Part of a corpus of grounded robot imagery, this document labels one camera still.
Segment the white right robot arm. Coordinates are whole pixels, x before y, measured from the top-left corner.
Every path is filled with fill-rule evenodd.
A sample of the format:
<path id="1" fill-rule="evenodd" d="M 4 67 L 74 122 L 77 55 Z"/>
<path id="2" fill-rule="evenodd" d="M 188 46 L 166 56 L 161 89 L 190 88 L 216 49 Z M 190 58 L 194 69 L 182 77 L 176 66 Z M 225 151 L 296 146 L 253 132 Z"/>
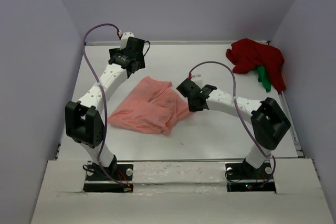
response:
<path id="1" fill-rule="evenodd" d="M 223 112 L 238 117 L 244 128 L 252 126 L 251 130 L 247 130 L 254 143 L 250 152 L 241 163 L 226 167 L 226 177 L 231 183 L 257 179 L 265 171 L 266 160 L 274 158 L 272 152 L 291 127 L 287 116 L 273 98 L 263 101 L 245 99 L 208 84 L 200 88 L 189 78 L 177 90 L 187 99 L 191 112 Z"/>

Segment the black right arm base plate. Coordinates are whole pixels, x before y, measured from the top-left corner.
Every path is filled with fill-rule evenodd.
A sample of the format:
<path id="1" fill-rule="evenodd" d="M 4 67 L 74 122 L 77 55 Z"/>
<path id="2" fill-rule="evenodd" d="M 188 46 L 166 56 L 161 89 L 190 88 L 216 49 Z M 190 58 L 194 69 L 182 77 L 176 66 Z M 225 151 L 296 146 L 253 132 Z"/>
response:
<path id="1" fill-rule="evenodd" d="M 227 191 L 233 192 L 276 192 L 273 169 L 265 162 L 259 169 L 244 163 L 226 163 L 225 178 Z"/>

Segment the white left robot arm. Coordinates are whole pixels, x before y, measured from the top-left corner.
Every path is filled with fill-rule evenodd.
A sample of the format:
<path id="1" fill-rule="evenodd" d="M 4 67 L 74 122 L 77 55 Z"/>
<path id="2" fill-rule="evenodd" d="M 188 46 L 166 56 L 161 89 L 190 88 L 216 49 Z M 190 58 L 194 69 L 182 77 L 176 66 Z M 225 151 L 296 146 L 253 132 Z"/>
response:
<path id="1" fill-rule="evenodd" d="M 117 158 L 105 144 L 107 124 L 101 114 L 107 113 L 107 102 L 117 88 L 145 68 L 144 45 L 145 40 L 132 32 L 124 33 L 120 47 L 110 49 L 110 60 L 98 81 L 78 101 L 65 106 L 66 135 L 87 151 L 104 179 L 115 176 Z"/>

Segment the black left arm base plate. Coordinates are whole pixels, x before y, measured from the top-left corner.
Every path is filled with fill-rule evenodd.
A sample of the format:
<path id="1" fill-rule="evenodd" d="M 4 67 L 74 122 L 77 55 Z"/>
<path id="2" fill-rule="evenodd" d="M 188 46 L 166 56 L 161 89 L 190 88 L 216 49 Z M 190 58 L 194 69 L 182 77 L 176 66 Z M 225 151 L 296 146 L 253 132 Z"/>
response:
<path id="1" fill-rule="evenodd" d="M 118 162 L 117 170 L 111 180 L 95 163 L 88 162 L 82 166 L 86 172 L 83 185 L 87 193 L 131 193 L 133 192 L 133 163 Z"/>

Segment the pink t shirt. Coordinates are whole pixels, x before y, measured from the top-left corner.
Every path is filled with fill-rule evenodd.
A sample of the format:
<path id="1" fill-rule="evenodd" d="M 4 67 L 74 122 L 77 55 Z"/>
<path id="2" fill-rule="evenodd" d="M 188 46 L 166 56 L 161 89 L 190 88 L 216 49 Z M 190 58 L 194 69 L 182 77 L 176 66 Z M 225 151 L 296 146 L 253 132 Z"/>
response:
<path id="1" fill-rule="evenodd" d="M 144 134 L 170 135 L 179 121 L 191 115 L 172 82 L 145 77 L 112 112 L 108 123 Z"/>

